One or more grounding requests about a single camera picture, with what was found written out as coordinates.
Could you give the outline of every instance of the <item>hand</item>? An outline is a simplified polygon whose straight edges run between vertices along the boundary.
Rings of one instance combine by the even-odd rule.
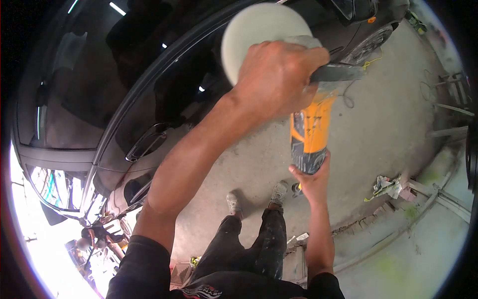
[[[317,84],[311,74],[330,60],[325,48],[306,49],[282,41],[252,45],[242,63],[231,95],[241,109],[264,121],[287,116],[312,103]]]
[[[327,204],[327,183],[330,173],[330,152],[328,150],[324,162],[313,175],[303,173],[295,165],[290,165],[289,171],[301,184],[302,192],[309,200],[311,208],[317,204]]]

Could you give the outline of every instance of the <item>paper scrap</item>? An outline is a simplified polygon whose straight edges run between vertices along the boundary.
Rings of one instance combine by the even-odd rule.
[[[298,240],[298,241],[300,241],[300,240],[305,240],[305,239],[307,239],[308,237],[309,237],[309,234],[308,234],[308,233],[303,233],[303,234],[301,234],[300,236],[298,236],[298,237],[296,238],[296,240]]]
[[[377,183],[373,186],[375,192],[370,199],[365,198],[363,201],[371,201],[375,197],[383,194],[390,195],[393,199],[397,199],[400,191],[403,189],[400,184],[401,175],[397,178],[390,179],[389,177],[377,176]]]

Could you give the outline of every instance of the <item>person in background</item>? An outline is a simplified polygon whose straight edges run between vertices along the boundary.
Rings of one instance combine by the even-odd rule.
[[[103,226],[85,227],[81,231],[81,238],[77,241],[76,246],[83,251],[87,250],[89,246],[93,246],[94,249],[104,249],[109,243],[119,243],[123,239],[124,235],[109,233]]]

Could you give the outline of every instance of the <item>car door handle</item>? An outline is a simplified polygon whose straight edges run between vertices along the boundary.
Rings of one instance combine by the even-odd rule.
[[[126,155],[126,161],[136,162],[158,149],[166,140],[165,131],[168,127],[169,126],[165,126],[165,123],[159,122],[146,130]]]

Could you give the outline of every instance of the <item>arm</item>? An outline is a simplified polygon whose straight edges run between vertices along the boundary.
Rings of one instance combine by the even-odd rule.
[[[306,175],[295,166],[289,167],[292,174],[301,183],[302,192],[310,203],[309,239],[305,261],[308,267],[308,281],[317,274],[328,272],[333,274],[335,247],[330,231],[327,211],[327,182],[330,170],[330,152],[314,175]]]
[[[90,237],[91,237],[91,245],[93,246],[94,249],[98,249],[98,246],[95,243],[95,231],[90,229],[88,230],[88,232],[90,233]]]
[[[310,75],[328,61],[324,48],[284,42],[253,45],[237,85],[158,167],[133,235],[153,239],[171,253],[176,218],[216,159],[254,127],[310,105],[317,89],[308,85]]]

